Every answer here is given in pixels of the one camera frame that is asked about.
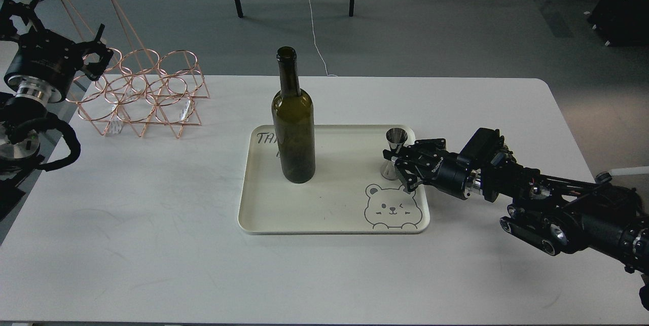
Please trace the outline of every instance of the bear face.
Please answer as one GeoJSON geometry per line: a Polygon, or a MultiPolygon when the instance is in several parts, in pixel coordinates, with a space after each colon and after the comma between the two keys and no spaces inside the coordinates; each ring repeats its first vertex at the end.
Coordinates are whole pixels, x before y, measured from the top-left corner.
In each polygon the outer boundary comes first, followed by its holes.
{"type": "Polygon", "coordinates": [[[404,186],[398,189],[383,189],[370,184],[366,188],[368,197],[365,216],[372,228],[386,227],[403,229],[404,225],[417,228],[422,212],[415,201],[415,192],[408,193],[404,186]]]}

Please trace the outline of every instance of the white cable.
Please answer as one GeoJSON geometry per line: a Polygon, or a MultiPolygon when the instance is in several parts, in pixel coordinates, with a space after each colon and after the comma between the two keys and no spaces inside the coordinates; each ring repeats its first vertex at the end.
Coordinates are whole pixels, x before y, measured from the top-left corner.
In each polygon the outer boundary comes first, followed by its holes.
{"type": "Polygon", "coordinates": [[[318,44],[315,42],[315,23],[313,23],[313,6],[311,5],[311,0],[309,0],[309,10],[311,12],[311,32],[313,33],[313,45],[315,46],[315,50],[318,52],[318,55],[320,56],[320,60],[322,60],[322,63],[325,65],[324,70],[325,74],[328,77],[337,77],[338,75],[334,74],[329,74],[329,70],[327,70],[327,63],[325,62],[325,59],[322,57],[322,54],[320,53],[320,49],[318,48],[318,44]]]}

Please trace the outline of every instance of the gray floor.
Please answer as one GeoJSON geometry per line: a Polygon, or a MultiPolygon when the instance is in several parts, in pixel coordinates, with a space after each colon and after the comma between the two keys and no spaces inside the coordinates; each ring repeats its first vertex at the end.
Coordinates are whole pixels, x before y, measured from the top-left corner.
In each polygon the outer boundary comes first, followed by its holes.
{"type": "MultiPolygon", "coordinates": [[[[73,1],[91,24],[107,25],[109,44],[123,44],[106,0],[73,1]]],[[[232,0],[118,1],[147,47],[189,49],[205,74],[276,75],[274,52],[284,45],[297,49],[300,74],[325,73],[308,0],[241,0],[243,19],[232,0]]],[[[348,0],[311,2],[330,74],[539,78],[549,84],[593,174],[649,165],[649,48],[605,47],[586,22],[598,0],[355,0],[351,18],[348,0]]],[[[47,28],[76,38],[59,0],[42,2],[37,12],[47,28]]],[[[432,111],[413,107],[413,114],[432,111]]],[[[551,167],[541,169],[552,174],[551,167]]],[[[649,197],[647,175],[618,183],[649,197]]],[[[6,233],[11,221],[0,229],[6,233]]]]}

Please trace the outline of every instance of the black case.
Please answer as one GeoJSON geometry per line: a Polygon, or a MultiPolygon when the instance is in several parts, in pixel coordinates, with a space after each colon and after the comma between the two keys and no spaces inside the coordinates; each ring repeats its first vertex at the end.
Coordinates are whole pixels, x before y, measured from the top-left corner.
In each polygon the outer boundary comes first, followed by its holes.
{"type": "Polygon", "coordinates": [[[607,46],[649,44],[649,0],[600,0],[588,21],[607,46]]]}

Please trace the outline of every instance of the bottle neck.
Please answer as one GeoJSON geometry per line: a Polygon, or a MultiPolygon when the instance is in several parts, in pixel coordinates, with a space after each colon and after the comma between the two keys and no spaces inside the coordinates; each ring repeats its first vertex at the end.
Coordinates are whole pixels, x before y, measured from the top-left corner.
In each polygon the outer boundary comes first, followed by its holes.
{"type": "Polygon", "coordinates": [[[299,97],[302,95],[297,78],[297,55],[292,47],[281,47],[277,51],[277,63],[280,67],[280,95],[282,97],[299,97]]]}

